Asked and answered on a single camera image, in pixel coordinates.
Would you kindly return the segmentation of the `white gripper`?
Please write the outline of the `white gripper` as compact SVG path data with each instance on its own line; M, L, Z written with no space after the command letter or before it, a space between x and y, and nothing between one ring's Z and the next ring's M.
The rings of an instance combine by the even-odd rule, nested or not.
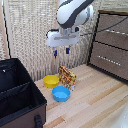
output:
M58 47L73 45L79 42L79 27L72 27L68 29L51 29L47 32L47 45L49 47ZM70 46L66 48L66 54L70 53ZM56 59L57 49L53 48L53 55Z

